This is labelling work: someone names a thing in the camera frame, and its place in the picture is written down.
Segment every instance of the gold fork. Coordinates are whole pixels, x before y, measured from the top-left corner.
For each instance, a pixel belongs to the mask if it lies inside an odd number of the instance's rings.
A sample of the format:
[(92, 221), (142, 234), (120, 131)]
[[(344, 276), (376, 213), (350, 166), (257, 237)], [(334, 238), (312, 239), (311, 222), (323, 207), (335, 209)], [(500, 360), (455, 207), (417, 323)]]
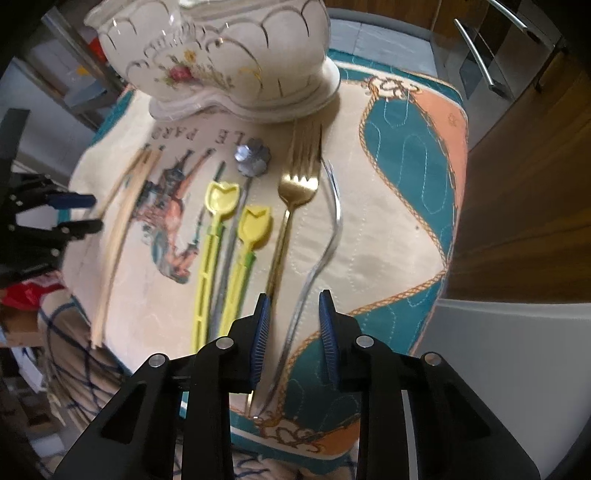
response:
[[(318, 190), (322, 164), (322, 125), (316, 130), (312, 123), (302, 130), (303, 132), (298, 135), (297, 125), (294, 125), (287, 164), (279, 180), (278, 193), (286, 208), (267, 280), (266, 294), (272, 306), (275, 303), (275, 294), (283, 272), (283, 260), (287, 253), (294, 211), (311, 201)], [(251, 416), (252, 398), (255, 393), (253, 391), (247, 395), (244, 406), (247, 417)]]

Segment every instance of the white porcelain bowl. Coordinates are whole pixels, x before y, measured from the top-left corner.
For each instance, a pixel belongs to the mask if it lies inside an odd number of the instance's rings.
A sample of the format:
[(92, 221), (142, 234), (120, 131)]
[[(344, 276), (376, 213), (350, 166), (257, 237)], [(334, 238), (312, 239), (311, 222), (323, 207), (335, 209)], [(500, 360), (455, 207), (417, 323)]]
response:
[(243, 118), (283, 121), (336, 93), (322, 0), (177, 1), (105, 0), (85, 20), (113, 68), (154, 98), (156, 118), (218, 104)]

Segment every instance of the tile floor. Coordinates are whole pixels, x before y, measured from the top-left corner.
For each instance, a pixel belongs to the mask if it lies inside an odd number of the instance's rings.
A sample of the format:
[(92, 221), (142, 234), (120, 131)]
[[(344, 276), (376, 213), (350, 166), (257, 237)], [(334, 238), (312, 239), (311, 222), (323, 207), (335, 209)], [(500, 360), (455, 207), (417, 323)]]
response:
[(437, 76), (431, 44), (387, 28), (331, 20), (330, 48), (405, 70)]

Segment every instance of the cabinet door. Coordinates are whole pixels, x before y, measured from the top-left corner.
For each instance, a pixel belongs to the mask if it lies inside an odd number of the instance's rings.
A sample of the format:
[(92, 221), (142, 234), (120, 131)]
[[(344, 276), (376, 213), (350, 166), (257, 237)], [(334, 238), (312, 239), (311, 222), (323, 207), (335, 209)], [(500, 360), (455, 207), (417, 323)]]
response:
[(327, 7), (395, 18), (429, 30), (437, 14), (439, 0), (324, 0), (324, 3)]
[(451, 299), (591, 301), (591, 80), (559, 54), (470, 152)]

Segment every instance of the bowl base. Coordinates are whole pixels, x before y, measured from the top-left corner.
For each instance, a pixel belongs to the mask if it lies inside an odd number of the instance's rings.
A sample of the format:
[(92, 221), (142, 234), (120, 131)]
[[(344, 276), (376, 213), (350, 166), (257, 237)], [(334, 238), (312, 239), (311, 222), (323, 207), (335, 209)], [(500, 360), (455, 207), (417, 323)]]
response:
[(174, 102), (160, 102), (152, 98), (150, 115), (158, 121), (173, 122), (217, 105), (248, 122), (263, 124), (286, 122), (320, 110), (334, 98), (339, 85), (339, 69), (330, 58), (326, 57), (322, 65), (320, 84), (308, 97), (296, 103), (269, 108), (249, 108), (235, 104), (230, 97), (218, 90), (204, 90), (190, 98)]

